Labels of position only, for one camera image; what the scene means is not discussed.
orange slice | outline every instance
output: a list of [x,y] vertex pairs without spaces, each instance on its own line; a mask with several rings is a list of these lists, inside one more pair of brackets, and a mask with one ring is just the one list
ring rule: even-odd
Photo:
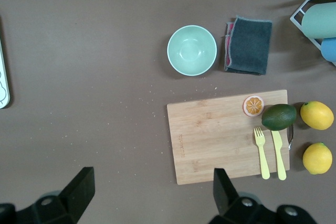
[[258,116],[264,110],[265,103],[263,99],[257,95],[251,95],[246,98],[243,103],[244,113],[248,116]]

avocado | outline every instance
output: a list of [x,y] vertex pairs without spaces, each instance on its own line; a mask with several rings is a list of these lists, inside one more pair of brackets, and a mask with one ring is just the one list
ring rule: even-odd
[[261,116],[261,123],[271,131],[281,131],[296,120],[296,108],[288,104],[275,104],[267,108]]

yellow knife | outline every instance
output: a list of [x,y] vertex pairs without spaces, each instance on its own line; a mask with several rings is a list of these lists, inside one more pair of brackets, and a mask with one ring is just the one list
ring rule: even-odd
[[287,175],[286,175],[285,166],[284,166],[284,163],[283,163],[282,157],[281,157],[282,139],[281,139],[280,133],[278,131],[271,131],[271,133],[272,133],[272,137],[273,137],[275,154],[276,154],[276,158],[277,158],[278,177],[279,177],[280,180],[285,180]]

bowl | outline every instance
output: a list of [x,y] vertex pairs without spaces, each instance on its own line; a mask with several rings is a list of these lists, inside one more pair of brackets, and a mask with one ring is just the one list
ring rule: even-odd
[[205,73],[215,62],[217,45],[211,33],[201,26],[189,25],[178,29],[167,46],[172,67],[186,76]]

wooden cutting board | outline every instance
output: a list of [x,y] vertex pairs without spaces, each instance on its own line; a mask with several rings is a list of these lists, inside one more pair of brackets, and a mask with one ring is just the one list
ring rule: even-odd
[[[234,95],[167,105],[176,179],[179,185],[212,181],[214,168],[224,168],[230,178],[260,174],[258,147],[253,128],[261,126],[269,171],[276,172],[271,132],[261,124],[261,115],[247,116],[243,102],[259,95],[265,107],[288,103],[287,90]],[[289,170],[287,130],[280,131],[282,160]]]

